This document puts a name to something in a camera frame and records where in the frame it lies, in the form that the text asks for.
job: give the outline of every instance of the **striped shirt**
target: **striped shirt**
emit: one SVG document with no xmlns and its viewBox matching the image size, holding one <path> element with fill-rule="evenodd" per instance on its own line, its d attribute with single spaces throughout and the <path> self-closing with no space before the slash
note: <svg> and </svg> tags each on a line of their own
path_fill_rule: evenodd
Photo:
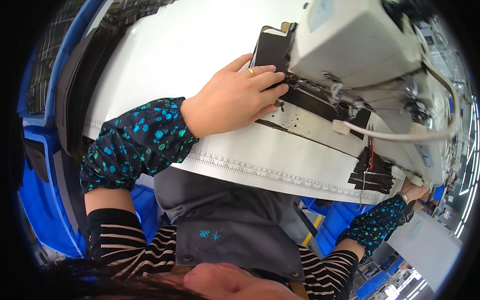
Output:
<svg viewBox="0 0 480 300">
<path fill-rule="evenodd" d="M 170 272 L 175 264 L 177 226 L 163 226 L 147 244 L 138 218 L 130 212 L 98 209 L 87 219 L 93 258 L 119 267 L 119 276 Z M 298 247 L 310 299 L 348 299 L 356 255 L 337 251 L 321 260 L 308 248 Z M 282 283 L 289 286 L 286 278 Z"/>
</svg>

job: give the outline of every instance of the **finger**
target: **finger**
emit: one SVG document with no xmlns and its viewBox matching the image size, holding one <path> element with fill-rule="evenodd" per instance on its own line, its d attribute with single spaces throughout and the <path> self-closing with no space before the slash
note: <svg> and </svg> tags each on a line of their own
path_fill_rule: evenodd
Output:
<svg viewBox="0 0 480 300">
<path fill-rule="evenodd" d="M 266 114 L 270 114 L 274 111 L 277 111 L 278 108 L 273 105 L 273 104 L 269 104 L 265 107 L 263 107 L 262 109 L 260 109 L 256 114 L 254 114 L 251 118 L 250 118 L 250 123 L 253 123 L 255 121 L 257 121 L 259 118 L 263 117 L 264 115 Z"/>
<path fill-rule="evenodd" d="M 248 53 L 240 56 L 236 60 L 232 61 L 228 65 L 226 65 L 223 69 L 221 69 L 219 72 L 238 72 L 244 64 L 249 62 L 253 57 L 253 54 Z"/>
<path fill-rule="evenodd" d="M 265 104 L 272 104 L 279 97 L 285 95 L 286 92 L 288 92 L 288 84 L 281 84 L 274 88 L 262 91 L 260 93 L 260 96 L 264 100 Z"/>
<path fill-rule="evenodd" d="M 253 84 L 256 88 L 258 88 L 259 91 L 262 91 L 272 84 L 279 83 L 285 78 L 285 73 L 283 72 L 265 72 L 263 74 L 260 74 L 258 76 L 255 76 L 251 80 L 253 81 Z"/>
<path fill-rule="evenodd" d="M 276 66 L 274 66 L 274 65 L 257 66 L 257 67 L 251 67 L 250 69 L 253 70 L 253 72 L 255 73 L 255 76 L 258 76 L 258 75 L 263 74 L 265 72 L 275 72 Z M 243 71 L 240 72 L 240 74 L 242 75 L 242 77 L 245 77 L 245 78 L 253 78 L 254 77 L 252 72 L 250 72 L 249 70 L 243 70 Z"/>
</svg>

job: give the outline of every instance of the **gray apron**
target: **gray apron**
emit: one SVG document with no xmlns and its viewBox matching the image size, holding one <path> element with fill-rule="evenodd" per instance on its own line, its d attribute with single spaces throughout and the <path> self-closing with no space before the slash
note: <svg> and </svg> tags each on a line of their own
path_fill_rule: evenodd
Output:
<svg viewBox="0 0 480 300">
<path fill-rule="evenodd" d="M 298 245 L 276 223 L 228 204 L 177 219 L 176 265 L 231 263 L 291 280 L 305 279 Z"/>
</svg>

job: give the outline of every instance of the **scissors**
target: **scissors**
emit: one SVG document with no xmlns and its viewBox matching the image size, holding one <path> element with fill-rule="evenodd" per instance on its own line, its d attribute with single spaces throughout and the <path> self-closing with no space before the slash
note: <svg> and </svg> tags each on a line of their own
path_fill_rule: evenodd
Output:
<svg viewBox="0 0 480 300">
<path fill-rule="evenodd" d="M 368 125 L 368 130 L 373 131 L 373 125 Z M 368 136 L 368 169 L 373 168 L 373 138 Z"/>
</svg>

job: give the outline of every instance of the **sewing machine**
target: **sewing machine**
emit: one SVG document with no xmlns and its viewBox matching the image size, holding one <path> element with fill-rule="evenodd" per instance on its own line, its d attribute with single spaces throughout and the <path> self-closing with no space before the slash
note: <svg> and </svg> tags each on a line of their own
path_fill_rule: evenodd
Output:
<svg viewBox="0 0 480 300">
<path fill-rule="evenodd" d="M 195 95 L 242 54 L 254 51 L 251 64 L 259 63 L 262 34 L 287 39 L 277 69 L 298 96 L 279 99 L 278 112 L 246 129 L 202 139 L 173 167 L 358 203 L 348 179 L 368 134 L 375 152 L 402 170 L 391 194 L 405 175 L 418 185 L 443 183 L 457 100 L 451 117 L 448 84 L 432 72 L 425 40 L 406 15 L 393 21 L 380 0 L 176 1 L 129 28 L 96 87 L 84 135 L 95 139 L 104 121 L 152 99 Z M 364 191 L 362 202 L 384 197 Z"/>
</svg>

